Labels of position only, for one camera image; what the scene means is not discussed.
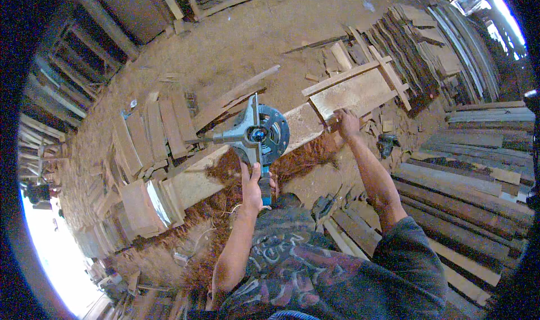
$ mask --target stacked lumber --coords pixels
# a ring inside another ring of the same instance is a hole
[[[410,87],[413,103],[443,95],[455,104],[464,68],[452,46],[425,10],[397,4],[362,33],[381,55],[390,55],[399,78]]]
[[[480,310],[497,293],[501,275],[516,267],[534,221],[524,204],[531,156],[512,149],[516,144],[505,148],[506,136],[513,136],[510,130],[442,130],[392,174],[403,208],[428,235],[450,286]]]

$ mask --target right hand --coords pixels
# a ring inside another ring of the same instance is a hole
[[[338,119],[337,127],[343,140],[350,142],[360,135],[360,120],[353,112],[342,108],[334,111],[334,115]]]

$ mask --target lumber pile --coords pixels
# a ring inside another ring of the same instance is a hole
[[[403,208],[428,235],[450,286],[474,307],[484,307],[501,275],[516,267],[534,221],[525,205],[532,160],[514,141],[507,144],[514,136],[442,130],[392,174]]]

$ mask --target left hand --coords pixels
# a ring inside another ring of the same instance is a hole
[[[249,177],[247,165],[240,162],[242,170],[242,209],[253,211],[258,214],[262,210],[262,196],[259,188],[259,179],[261,177],[261,165],[259,162],[253,164],[253,174]],[[270,186],[275,187],[275,182],[270,179]]]

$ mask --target person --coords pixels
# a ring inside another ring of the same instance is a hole
[[[242,205],[212,279],[211,309],[234,319],[434,319],[447,281],[428,238],[407,216],[388,172],[362,142],[358,118],[335,112],[351,148],[382,240],[373,261],[325,248],[309,210],[290,196],[262,216],[260,164],[241,163]]]

